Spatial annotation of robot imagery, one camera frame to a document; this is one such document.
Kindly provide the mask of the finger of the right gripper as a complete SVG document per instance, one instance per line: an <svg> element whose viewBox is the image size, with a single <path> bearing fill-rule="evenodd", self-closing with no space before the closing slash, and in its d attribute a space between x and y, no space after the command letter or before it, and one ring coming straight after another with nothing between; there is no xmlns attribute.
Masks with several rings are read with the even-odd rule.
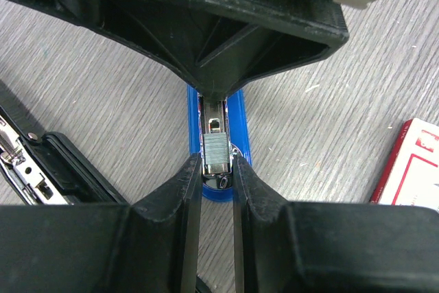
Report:
<svg viewBox="0 0 439 293"><path fill-rule="evenodd" d="M224 99L324 60L349 38L333 0L9 0L94 31Z"/></svg>

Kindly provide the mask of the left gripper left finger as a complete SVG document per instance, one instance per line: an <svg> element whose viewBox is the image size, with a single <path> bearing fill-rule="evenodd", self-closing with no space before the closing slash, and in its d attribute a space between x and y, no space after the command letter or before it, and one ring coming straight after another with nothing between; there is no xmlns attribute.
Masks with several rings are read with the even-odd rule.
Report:
<svg viewBox="0 0 439 293"><path fill-rule="evenodd" d="M135 204L3 206L2 292L194 292L202 162Z"/></svg>

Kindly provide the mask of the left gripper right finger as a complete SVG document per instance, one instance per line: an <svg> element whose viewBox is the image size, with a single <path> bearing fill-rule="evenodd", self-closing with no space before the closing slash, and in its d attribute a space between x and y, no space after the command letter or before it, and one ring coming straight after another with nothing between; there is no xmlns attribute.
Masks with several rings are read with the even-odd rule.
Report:
<svg viewBox="0 0 439 293"><path fill-rule="evenodd" d="M238 292L437 292L438 213L289 201L233 160Z"/></svg>

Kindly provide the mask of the blue stapler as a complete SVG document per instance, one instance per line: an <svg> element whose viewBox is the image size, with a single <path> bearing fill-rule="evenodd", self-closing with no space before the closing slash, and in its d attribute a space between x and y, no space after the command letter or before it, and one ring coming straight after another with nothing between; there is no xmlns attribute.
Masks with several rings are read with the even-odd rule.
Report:
<svg viewBox="0 0 439 293"><path fill-rule="evenodd" d="M214 202L230 202L233 157L252 162L244 93L212 102L188 86L187 106L189 152L202 157L202 194Z"/></svg>

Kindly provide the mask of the silver staple strip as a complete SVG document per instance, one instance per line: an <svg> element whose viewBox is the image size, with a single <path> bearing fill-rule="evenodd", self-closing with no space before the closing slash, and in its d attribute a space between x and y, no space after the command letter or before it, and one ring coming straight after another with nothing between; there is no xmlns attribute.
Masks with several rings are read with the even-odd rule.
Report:
<svg viewBox="0 0 439 293"><path fill-rule="evenodd" d="M203 134L203 146L206 165L229 163L229 143L225 132Z"/></svg>

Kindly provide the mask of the black stapler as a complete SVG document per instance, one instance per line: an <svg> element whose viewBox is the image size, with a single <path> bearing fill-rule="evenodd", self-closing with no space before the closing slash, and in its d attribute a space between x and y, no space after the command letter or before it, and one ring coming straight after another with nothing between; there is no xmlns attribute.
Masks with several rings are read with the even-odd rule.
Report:
<svg viewBox="0 0 439 293"><path fill-rule="evenodd" d="M1 173L30 205L126 203L62 133L48 132L1 85Z"/></svg>

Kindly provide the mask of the red white staple box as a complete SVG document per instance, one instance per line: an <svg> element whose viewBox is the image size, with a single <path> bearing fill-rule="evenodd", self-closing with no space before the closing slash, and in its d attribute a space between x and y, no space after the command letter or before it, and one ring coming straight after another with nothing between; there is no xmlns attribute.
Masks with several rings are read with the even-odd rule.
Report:
<svg viewBox="0 0 439 293"><path fill-rule="evenodd" d="M406 121L370 202L438 210L438 126Z"/></svg>

